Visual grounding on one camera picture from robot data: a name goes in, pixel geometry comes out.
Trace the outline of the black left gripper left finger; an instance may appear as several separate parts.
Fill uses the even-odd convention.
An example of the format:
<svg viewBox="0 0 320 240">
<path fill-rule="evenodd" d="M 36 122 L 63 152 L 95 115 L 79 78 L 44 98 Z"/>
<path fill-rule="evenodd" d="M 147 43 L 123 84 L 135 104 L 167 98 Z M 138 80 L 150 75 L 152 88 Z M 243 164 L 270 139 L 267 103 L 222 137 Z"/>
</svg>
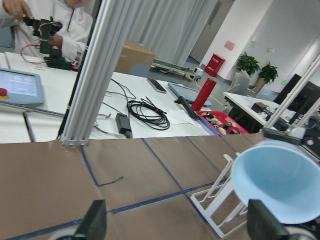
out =
<svg viewBox="0 0 320 240">
<path fill-rule="evenodd" d="M 107 212 L 104 199 L 94 200 L 82 222 L 75 229 L 60 230 L 49 240 L 104 240 L 107 233 Z"/>
</svg>

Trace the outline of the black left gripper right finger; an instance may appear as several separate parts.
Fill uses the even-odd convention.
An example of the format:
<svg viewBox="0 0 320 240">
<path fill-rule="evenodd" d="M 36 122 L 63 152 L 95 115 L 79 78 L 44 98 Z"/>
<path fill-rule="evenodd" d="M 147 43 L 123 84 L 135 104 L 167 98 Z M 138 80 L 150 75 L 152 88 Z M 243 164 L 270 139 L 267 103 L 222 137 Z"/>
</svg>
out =
<svg viewBox="0 0 320 240">
<path fill-rule="evenodd" d="M 258 199 L 250 199 L 248 202 L 246 228 L 252 240 L 317 240 L 319 238 L 305 228 L 283 225 Z"/>
</svg>

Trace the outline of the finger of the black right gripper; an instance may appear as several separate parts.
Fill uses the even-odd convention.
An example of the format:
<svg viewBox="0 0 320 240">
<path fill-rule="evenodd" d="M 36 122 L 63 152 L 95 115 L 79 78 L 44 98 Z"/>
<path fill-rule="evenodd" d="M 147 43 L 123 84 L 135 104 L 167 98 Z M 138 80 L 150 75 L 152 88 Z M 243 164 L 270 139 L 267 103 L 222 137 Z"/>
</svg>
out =
<svg viewBox="0 0 320 240">
<path fill-rule="evenodd" d="M 283 141 L 293 145 L 301 145 L 305 142 L 306 129 L 301 126 L 290 126 L 286 131 L 280 131 L 263 127 L 261 133 L 269 139 Z"/>
</svg>

